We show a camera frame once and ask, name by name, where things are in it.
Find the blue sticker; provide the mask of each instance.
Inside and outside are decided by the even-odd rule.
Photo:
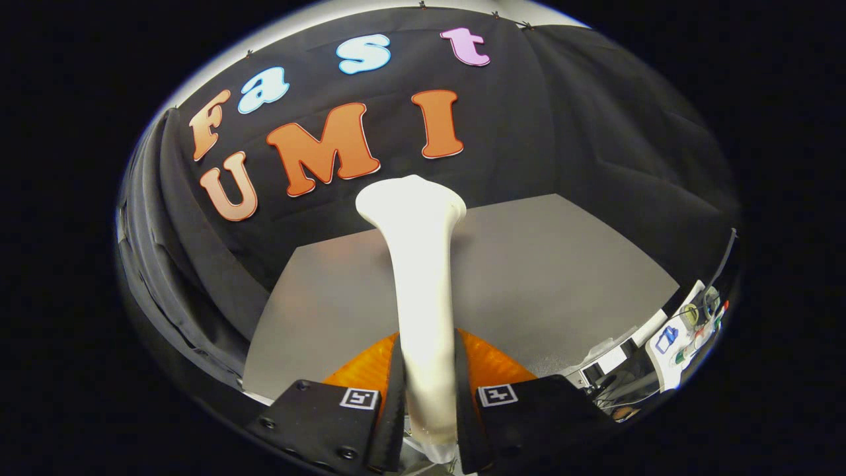
[[[249,114],[266,102],[274,102],[288,92],[290,84],[285,82],[285,70],[276,66],[255,75],[241,88],[245,94],[238,103],[238,112]]]
[[[664,329],[664,332],[661,333],[661,338],[658,339],[658,342],[655,344],[655,348],[658,349],[660,353],[666,352],[667,349],[669,349],[676,341],[676,336],[678,336],[678,329],[667,326]]]
[[[335,51],[339,58],[344,58],[338,67],[348,75],[379,69],[391,60],[391,52],[385,48],[390,44],[391,41],[384,35],[359,36],[347,40]]]

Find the black metal bracket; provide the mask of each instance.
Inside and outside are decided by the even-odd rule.
[[[483,476],[557,474],[568,455],[601,444],[616,425],[562,375],[480,387],[475,397],[494,451]]]
[[[246,429],[316,468],[372,476],[365,454],[381,401],[377,390],[298,380]]]

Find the screw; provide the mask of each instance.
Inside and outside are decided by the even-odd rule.
[[[352,448],[338,448],[338,456],[343,459],[354,460],[358,455]]]
[[[274,422],[273,420],[271,420],[271,419],[270,419],[270,418],[268,418],[268,417],[261,417],[261,418],[259,418],[259,423],[261,423],[261,426],[263,426],[263,427],[265,427],[265,428],[267,428],[267,429],[274,429],[274,428],[276,428],[276,422]]]

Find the cable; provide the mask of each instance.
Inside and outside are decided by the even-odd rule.
[[[653,392],[652,392],[652,393],[650,393],[649,395],[647,395],[647,396],[645,396],[645,397],[641,398],[641,399],[640,399],[640,400],[638,400],[638,401],[630,401],[630,402],[627,402],[627,403],[618,403],[617,405],[609,405],[609,406],[607,406],[607,407],[602,407],[602,410],[605,410],[606,408],[625,407],[626,405],[636,405],[636,404],[638,404],[638,403],[641,403],[643,400],[646,400],[647,398],[649,398],[649,397],[651,397],[651,396],[655,395],[656,393],[658,393],[658,391],[659,391],[660,389],[661,389],[661,387],[658,387],[655,391],[653,391]]]

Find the white plastic object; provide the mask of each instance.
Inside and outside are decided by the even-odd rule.
[[[368,185],[355,207],[391,253],[411,434],[432,462],[451,462],[457,434],[449,247],[467,207],[454,191],[418,175]]]

